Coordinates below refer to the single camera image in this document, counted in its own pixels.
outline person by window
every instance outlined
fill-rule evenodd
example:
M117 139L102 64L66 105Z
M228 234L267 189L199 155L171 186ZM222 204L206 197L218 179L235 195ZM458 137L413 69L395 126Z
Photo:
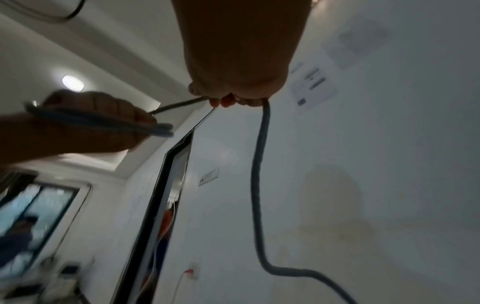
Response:
M19 218L12 227L0 237L0 268L11 262L17 255L27 251L33 239L32 228L39 218L34 215Z

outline person's right hand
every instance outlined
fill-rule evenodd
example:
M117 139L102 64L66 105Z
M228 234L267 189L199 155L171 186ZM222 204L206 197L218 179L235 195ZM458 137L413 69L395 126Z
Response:
M59 90L50 94L41 106L95 112L147 125L157 123L155 117L130 102L102 92ZM45 129L45 136L51 139L48 144L56 147L59 154L119 152L135 148L148 137L136 132L96 130L46 120L39 121L39 125Z

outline round ceiling light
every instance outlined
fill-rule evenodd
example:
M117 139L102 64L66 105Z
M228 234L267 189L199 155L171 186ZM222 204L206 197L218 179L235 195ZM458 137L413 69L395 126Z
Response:
M74 92L81 92L85 87L85 84L80 79L70 75L65 75L61 79L61 83Z

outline dark curtain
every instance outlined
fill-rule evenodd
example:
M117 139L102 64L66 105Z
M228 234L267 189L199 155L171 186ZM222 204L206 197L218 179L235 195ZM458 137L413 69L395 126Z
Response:
M16 198L38 176L38 173L0 172L0 194L5 196L0 200L0 208Z

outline window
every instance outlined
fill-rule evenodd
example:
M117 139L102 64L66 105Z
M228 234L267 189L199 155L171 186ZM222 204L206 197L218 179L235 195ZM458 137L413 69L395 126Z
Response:
M0 279L20 276L31 267L78 191L75 188L33 183L0 208L0 238L5 236L18 218L28 215L38 218L31 229L32 239L28 249L0 268Z

